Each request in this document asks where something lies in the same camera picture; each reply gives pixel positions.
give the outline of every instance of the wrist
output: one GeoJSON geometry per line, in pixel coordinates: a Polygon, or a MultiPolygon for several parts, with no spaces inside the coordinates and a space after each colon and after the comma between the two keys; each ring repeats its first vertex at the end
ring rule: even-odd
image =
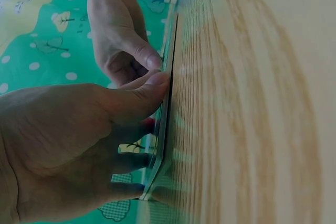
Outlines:
{"type": "Polygon", "coordinates": [[[0,223],[19,222],[16,210],[17,197],[16,176],[7,158],[4,139],[0,131],[0,223]]]}

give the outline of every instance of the fingernail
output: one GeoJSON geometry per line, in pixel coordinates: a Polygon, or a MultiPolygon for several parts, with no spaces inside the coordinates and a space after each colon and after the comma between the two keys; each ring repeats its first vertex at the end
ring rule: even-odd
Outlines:
{"type": "Polygon", "coordinates": [[[167,72],[156,73],[148,79],[146,84],[159,86],[167,82],[169,78],[170,75],[167,72]]]}
{"type": "Polygon", "coordinates": [[[147,59],[147,66],[149,69],[160,69],[162,66],[162,61],[158,56],[149,56],[147,59]]]}
{"type": "Polygon", "coordinates": [[[137,185],[136,185],[136,188],[137,188],[137,190],[139,190],[139,191],[144,191],[144,190],[145,190],[145,186],[142,185],[142,184],[137,184],[137,185]]]}

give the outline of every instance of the wooden surface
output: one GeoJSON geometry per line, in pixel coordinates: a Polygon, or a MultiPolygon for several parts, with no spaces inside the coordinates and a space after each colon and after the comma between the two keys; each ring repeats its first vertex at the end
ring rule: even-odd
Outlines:
{"type": "Polygon", "coordinates": [[[178,24],[150,223],[335,223],[336,0],[194,0],[178,24]]]}

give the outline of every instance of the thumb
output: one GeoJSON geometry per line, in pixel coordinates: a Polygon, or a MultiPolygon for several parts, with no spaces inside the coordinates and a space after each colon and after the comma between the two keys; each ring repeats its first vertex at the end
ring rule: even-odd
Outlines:
{"type": "Polygon", "coordinates": [[[161,68],[162,60],[158,52],[134,30],[130,30],[123,38],[120,49],[132,55],[148,70],[161,68]]]}
{"type": "Polygon", "coordinates": [[[108,90],[106,103],[110,120],[123,125],[142,121],[152,115],[162,103],[169,87],[168,73],[154,74],[134,90],[108,90]]]}

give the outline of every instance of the hand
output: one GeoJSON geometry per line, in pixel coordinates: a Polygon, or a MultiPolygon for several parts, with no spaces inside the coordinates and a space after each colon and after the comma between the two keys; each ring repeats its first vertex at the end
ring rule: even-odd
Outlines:
{"type": "Polygon", "coordinates": [[[137,0],[88,0],[88,15],[96,62],[117,87],[160,69],[137,0]]]}
{"type": "Polygon", "coordinates": [[[10,163],[3,168],[0,162],[0,171],[15,173],[16,183],[7,184],[15,187],[12,209],[21,222],[62,221],[141,196],[141,184],[112,183],[111,176],[149,163],[147,154],[117,151],[153,131],[146,118],[169,85],[166,73],[153,73],[123,87],[127,90],[77,84],[0,97],[0,146],[3,142],[10,163]]]}

